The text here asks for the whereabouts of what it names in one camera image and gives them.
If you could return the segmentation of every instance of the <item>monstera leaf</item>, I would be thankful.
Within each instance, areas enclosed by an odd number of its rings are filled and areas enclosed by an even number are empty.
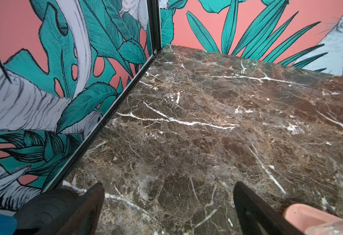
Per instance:
[[[174,39],[173,13],[173,9],[160,9],[161,47],[171,43]]]
[[[106,98],[116,95],[117,91],[114,87],[103,82],[96,82],[87,87],[63,110],[62,116],[57,122],[56,132],[60,133],[65,128],[79,122]]]
[[[59,31],[55,14],[56,9],[49,4],[39,33],[41,44],[48,55],[49,72],[45,73],[29,51],[25,49],[12,56],[5,63],[5,67],[55,96],[58,95],[54,86],[54,78],[56,78],[61,84],[64,96],[71,98],[76,88],[76,81],[72,76],[72,66],[77,64],[74,55],[74,41],[71,31],[68,31],[66,35]],[[94,65],[97,51],[94,47],[91,47],[91,51]],[[87,86],[95,82],[110,82],[115,70],[106,58],[104,61],[104,70],[99,77],[94,76],[94,66],[92,66]]]
[[[204,10],[211,13],[219,13],[222,9],[228,7],[231,0],[199,0]]]
[[[58,4],[55,0],[29,0],[31,2],[31,6],[33,8],[34,13],[36,13],[37,17],[41,20],[45,20],[45,12],[47,9],[47,4],[51,4],[57,10],[57,19],[59,23],[59,27],[61,31],[66,34],[68,31],[68,26],[66,19],[64,18]]]

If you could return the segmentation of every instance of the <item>pink wall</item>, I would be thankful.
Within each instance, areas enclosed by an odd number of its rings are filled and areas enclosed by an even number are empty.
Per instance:
[[[239,42],[247,27],[265,7],[266,6],[261,2],[261,0],[247,0],[246,2],[239,4],[237,28],[231,50],[234,49],[235,45]],[[189,26],[186,13],[190,11],[207,28],[216,42],[217,47],[220,49],[221,33],[228,9],[229,8],[227,7],[218,14],[208,13],[204,10],[198,0],[188,0],[186,6],[182,9],[177,9],[174,14],[174,40],[171,43],[197,49],[204,49]],[[281,26],[297,11],[299,11],[299,13],[291,21],[289,26],[272,45],[268,52],[273,50],[290,35],[304,28],[305,26],[317,21],[321,21],[321,23],[302,35],[275,61],[275,63],[278,63],[281,60],[286,59],[287,57],[306,48],[312,47],[322,40],[328,31],[335,24],[337,24],[338,20],[343,15],[343,0],[290,0],[290,4],[287,5],[276,28]]]
[[[0,60],[4,63],[10,56],[16,54],[20,49],[25,48],[30,51],[40,67],[47,72],[47,56],[38,38],[38,31],[42,21],[34,14],[29,0],[0,0]],[[146,31],[140,31],[140,44],[146,49]],[[122,78],[122,85],[126,87],[128,73],[114,59],[109,59],[115,69],[116,74],[110,81],[114,88],[118,87],[119,78]],[[103,58],[97,58],[94,67],[94,74],[99,75],[104,67]],[[135,68],[131,64],[131,69],[135,75]]]

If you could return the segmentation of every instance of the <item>palm leaf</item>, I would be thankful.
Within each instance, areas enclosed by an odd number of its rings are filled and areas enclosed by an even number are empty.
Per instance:
[[[277,14],[278,10],[287,2],[288,0],[274,0],[269,4],[255,19],[252,21],[251,25],[248,27],[246,32],[242,35],[239,43],[235,47],[232,55],[238,54],[245,46],[247,46],[264,28],[268,21],[272,20],[273,16]]]
[[[244,52],[243,52],[241,57],[249,58],[249,59],[259,59],[261,57],[261,56],[259,57],[259,55],[260,55],[259,52],[261,52],[262,49],[268,45],[268,43],[266,44],[265,42],[267,40],[270,41],[268,38],[270,37],[270,34],[272,33],[272,31],[276,27],[278,21],[280,20],[280,17],[282,15],[282,13],[284,12],[286,5],[287,5],[287,2],[284,2],[284,4],[282,4],[282,6],[277,10],[276,14],[274,14],[274,16],[272,16],[272,18],[262,28],[262,30],[259,32],[259,34],[256,35],[256,37],[251,42],[249,42],[249,44],[244,49]],[[271,38],[274,40],[277,40],[277,38],[281,35],[281,33],[286,28],[286,26],[284,26],[284,27],[281,26],[280,27],[281,30],[277,31],[277,34],[272,35]]]
[[[0,135],[1,139],[4,139],[5,141],[12,143],[16,148],[24,148],[24,135],[19,133],[8,133],[4,135]]]
[[[229,11],[226,15],[221,36],[221,51],[223,54],[229,54],[231,44],[233,43],[235,29],[237,26],[238,4],[239,0],[231,0]]]
[[[326,70],[327,68],[319,68],[319,69],[316,69],[316,70],[314,70],[314,71],[316,71],[316,72],[321,72],[321,71],[324,71],[324,70]]]
[[[37,145],[39,146],[44,145],[44,140],[39,134],[33,131],[26,130],[24,131],[24,143],[27,147]]]
[[[45,149],[44,158],[46,162],[49,162],[56,155],[64,153],[63,141],[59,136],[51,131],[45,131]]]
[[[305,67],[306,65],[308,65],[309,63],[311,63],[312,61],[322,57],[323,55],[325,54],[328,54],[328,52],[325,52],[325,53],[321,53],[321,54],[317,54],[315,56],[311,56],[310,58],[307,58],[307,59],[304,59],[298,63],[295,63],[292,65],[292,67],[295,67],[295,68],[303,68]]]
[[[36,163],[44,160],[44,146],[1,148],[0,150],[10,154],[19,162]]]
[[[116,95],[114,87],[103,82],[96,82],[87,87],[63,110],[57,122],[57,133],[82,120],[109,96]]]
[[[285,41],[283,41],[280,45],[278,45],[273,51],[271,51],[265,57],[265,59],[263,59],[263,61],[273,63],[273,61],[277,59],[277,57],[279,57],[286,49],[288,49],[300,36],[302,36],[305,32],[309,31],[320,22],[321,21],[310,24],[309,26],[304,27],[300,31],[288,37]]]
[[[322,47],[324,46],[324,44],[320,44],[320,45],[316,45],[316,46],[313,46],[313,47],[310,47],[310,48],[307,48],[301,52],[298,52],[297,54],[294,54],[286,59],[284,59],[283,61],[281,61],[280,63],[278,64],[281,64],[281,65],[288,65],[290,64],[291,62],[299,59],[300,57],[304,56],[305,54],[308,54],[310,52],[312,52],[313,50],[319,48],[319,47]]]
[[[212,36],[208,30],[203,26],[203,24],[191,13],[187,12],[188,23],[193,30],[197,40],[202,44],[202,46],[210,52],[220,53],[218,47],[213,40]]]
[[[259,60],[271,47],[271,45],[278,39],[278,37],[284,32],[286,27],[290,24],[290,22],[293,20],[297,13],[298,12],[296,12],[282,26],[280,26],[276,31],[274,31],[262,45],[259,45],[259,47],[255,50],[254,54],[250,56],[250,58]]]

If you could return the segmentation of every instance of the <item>marble countertop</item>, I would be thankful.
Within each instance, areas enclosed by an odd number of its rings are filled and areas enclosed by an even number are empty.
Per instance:
[[[97,234],[241,234],[237,181],[343,218],[343,77],[167,45],[66,181]]]

